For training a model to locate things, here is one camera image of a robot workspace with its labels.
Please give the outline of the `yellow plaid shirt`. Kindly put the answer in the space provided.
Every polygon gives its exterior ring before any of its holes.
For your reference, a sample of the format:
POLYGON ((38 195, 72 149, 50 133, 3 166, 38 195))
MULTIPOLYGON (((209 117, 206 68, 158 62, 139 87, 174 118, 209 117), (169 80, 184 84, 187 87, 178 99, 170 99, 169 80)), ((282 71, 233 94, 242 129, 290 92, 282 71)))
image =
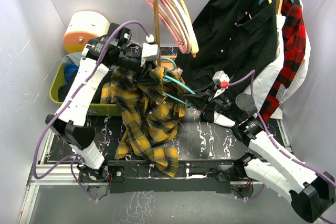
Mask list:
POLYGON ((178 124, 186 114, 186 105, 169 97, 181 97, 184 89, 174 81, 164 82, 165 70, 163 66, 150 70, 149 76, 154 79, 154 84, 138 84, 133 71, 117 67, 112 72, 110 83, 103 86, 101 102, 105 103, 106 95, 110 93, 111 102, 121 111, 125 126, 115 159, 133 152, 173 177, 179 166, 178 150, 161 145, 176 137, 178 124))

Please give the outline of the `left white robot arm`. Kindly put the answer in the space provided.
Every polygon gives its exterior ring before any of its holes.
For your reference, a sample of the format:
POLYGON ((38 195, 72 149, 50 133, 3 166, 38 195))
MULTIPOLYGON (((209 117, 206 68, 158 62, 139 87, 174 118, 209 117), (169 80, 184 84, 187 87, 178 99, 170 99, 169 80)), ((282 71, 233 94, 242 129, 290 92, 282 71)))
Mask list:
POLYGON ((115 27, 111 35, 90 39, 81 54, 79 69, 70 90, 55 115, 46 117, 47 126, 67 143, 80 162, 82 173, 98 182, 108 177, 105 157, 97 148, 95 130, 85 125, 86 115, 99 84, 111 66, 123 67, 137 73, 139 79, 155 65, 159 46, 152 34, 146 34, 141 52, 127 48, 131 20, 115 27))

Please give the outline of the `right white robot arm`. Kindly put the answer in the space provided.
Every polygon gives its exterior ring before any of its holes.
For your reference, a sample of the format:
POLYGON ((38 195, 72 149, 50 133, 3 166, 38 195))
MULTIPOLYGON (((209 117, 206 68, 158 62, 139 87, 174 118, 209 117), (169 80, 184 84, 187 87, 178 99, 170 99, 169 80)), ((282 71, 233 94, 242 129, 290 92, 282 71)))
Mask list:
POLYGON ((314 223, 321 219, 335 204, 334 177, 299 161, 281 146, 254 117, 257 108, 250 94, 241 93, 227 101, 216 97, 216 92, 226 87, 223 82, 204 92, 187 92, 185 97, 202 113, 213 111, 228 116, 235 138, 251 150, 234 161, 235 176, 263 183, 286 199, 304 221, 314 223))

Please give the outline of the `teal plastic hanger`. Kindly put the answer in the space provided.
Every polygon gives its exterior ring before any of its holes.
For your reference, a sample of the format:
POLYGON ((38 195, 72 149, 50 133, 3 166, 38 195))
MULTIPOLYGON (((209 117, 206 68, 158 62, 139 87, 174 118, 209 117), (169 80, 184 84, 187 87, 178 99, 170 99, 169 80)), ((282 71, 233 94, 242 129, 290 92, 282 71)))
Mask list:
MULTIPOLYGON (((159 59, 159 63, 161 63, 163 60, 167 60, 169 61, 170 63, 173 64, 173 68, 170 68, 170 69, 166 69, 165 72, 164 72, 164 75, 163 75, 163 82, 174 82, 176 83, 178 86, 182 87, 183 89, 185 89, 186 91, 188 91, 189 93, 191 94, 196 94, 192 89, 190 89, 188 86, 186 86, 185 84, 181 83, 180 81, 174 79, 173 77, 169 76, 168 73, 169 72, 173 72, 177 69, 177 66, 176 66, 176 63, 173 59, 171 58, 168 58, 168 57, 163 57, 163 58, 160 58, 159 59)), ((188 103, 188 102, 185 102, 179 98, 176 98, 174 97, 173 95, 171 94, 168 94, 168 93, 164 93, 167 97, 181 103, 181 104, 184 104, 185 106, 187 107, 191 107, 191 108, 194 108, 195 106, 192 105, 191 103, 188 103)))

